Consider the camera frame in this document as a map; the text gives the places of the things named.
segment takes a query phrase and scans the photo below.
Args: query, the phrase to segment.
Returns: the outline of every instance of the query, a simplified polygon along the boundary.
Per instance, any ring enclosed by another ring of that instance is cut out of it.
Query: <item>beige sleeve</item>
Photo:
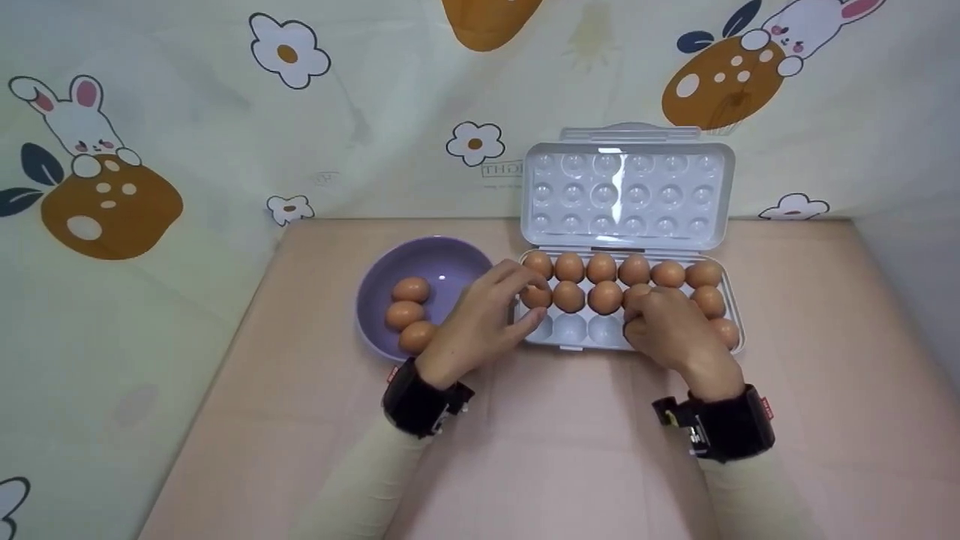
[[[724,540],[825,538],[776,451],[726,464],[699,461]]]
[[[380,414],[300,515],[295,540],[382,538],[433,437],[418,439]]]

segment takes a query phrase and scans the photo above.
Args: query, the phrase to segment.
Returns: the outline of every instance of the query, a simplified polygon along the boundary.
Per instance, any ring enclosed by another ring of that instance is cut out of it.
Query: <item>white rabbit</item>
[[[773,40],[786,58],[777,72],[792,77],[804,69],[813,56],[847,24],[875,12],[886,0],[794,0],[763,23],[762,28],[743,35],[740,44],[758,51]]]
[[[74,157],[70,168],[76,176],[93,178],[100,174],[100,162],[94,156],[113,154],[130,165],[141,163],[140,156],[123,145],[100,111],[104,91],[93,77],[75,77],[70,83],[69,100],[58,99],[44,83],[31,77],[12,78],[10,90],[43,114],[47,127]]]

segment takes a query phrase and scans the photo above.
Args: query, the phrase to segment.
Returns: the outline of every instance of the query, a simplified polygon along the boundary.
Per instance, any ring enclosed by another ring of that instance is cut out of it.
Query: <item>egg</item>
[[[587,303],[600,315],[610,315],[620,309],[623,302],[623,291],[620,285],[614,282],[600,282],[594,286],[588,295]]]
[[[564,253],[553,265],[554,273],[561,282],[579,283],[584,280],[584,262],[575,253]]]
[[[634,286],[628,288],[627,290],[623,291],[623,307],[624,307],[624,309],[626,309],[626,308],[627,308],[627,304],[629,304],[630,302],[632,302],[635,298],[639,298],[639,297],[643,296],[644,294],[647,294],[647,293],[650,292],[651,290],[653,290],[653,289],[652,289],[652,287],[651,287],[650,285],[648,285],[648,284],[646,284],[646,283],[637,283],[636,285],[634,285]]]
[[[706,315],[707,319],[723,317],[727,313],[727,305],[723,301],[723,293],[712,285],[704,285],[693,291],[690,300]]]
[[[713,319],[710,321],[713,331],[720,336],[720,341],[731,351],[740,344],[740,328],[730,319]]]
[[[594,284],[612,282],[616,279],[616,261],[606,253],[594,255],[587,263],[587,279]]]
[[[520,301],[530,309],[534,307],[550,307],[553,304],[553,293],[550,289],[538,289],[533,285],[520,291]]]
[[[426,302],[430,298],[430,283],[424,278],[403,278],[394,285],[390,296],[394,302],[409,300],[410,302]]]
[[[419,355],[430,344],[435,333],[437,325],[429,321],[417,321],[400,333],[400,349],[411,355]]]
[[[423,306],[409,300],[394,302],[387,308],[387,326],[401,331],[412,323],[422,321],[426,313]]]
[[[680,287],[684,284],[686,272],[676,260],[665,260],[654,266],[650,278],[661,287]]]
[[[715,260],[700,260],[686,269],[686,282],[693,288],[717,286],[723,279],[723,267]]]
[[[553,303],[567,313],[584,308],[584,291],[574,282],[559,282],[553,289]]]
[[[541,274],[545,279],[553,278],[553,261],[542,251],[532,251],[523,258],[523,265]]]
[[[628,287],[650,281],[650,262],[640,254],[633,254],[620,263],[618,276]]]

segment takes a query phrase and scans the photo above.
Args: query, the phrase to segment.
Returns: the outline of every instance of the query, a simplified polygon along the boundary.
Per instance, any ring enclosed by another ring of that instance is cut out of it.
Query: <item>table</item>
[[[366,268],[405,240],[497,261],[513,220],[309,220],[280,243],[140,535],[282,538],[378,414],[390,365],[353,327]],[[960,407],[849,222],[730,224],[747,381],[830,538],[960,526]],[[470,412],[428,451],[389,538],[714,538],[703,479],[649,403],[682,395],[626,353],[523,347],[468,380]]]

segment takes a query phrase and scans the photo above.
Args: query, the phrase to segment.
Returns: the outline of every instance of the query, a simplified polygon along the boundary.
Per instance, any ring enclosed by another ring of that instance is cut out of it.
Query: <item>purple bowl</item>
[[[400,350],[400,335],[387,327],[390,293],[403,278],[419,276],[430,283],[430,298],[423,303],[426,318],[441,324],[453,310],[460,292],[493,268],[490,260],[463,240],[427,236],[396,246],[364,276],[357,291],[356,317],[360,334],[375,351],[403,362],[410,355]]]

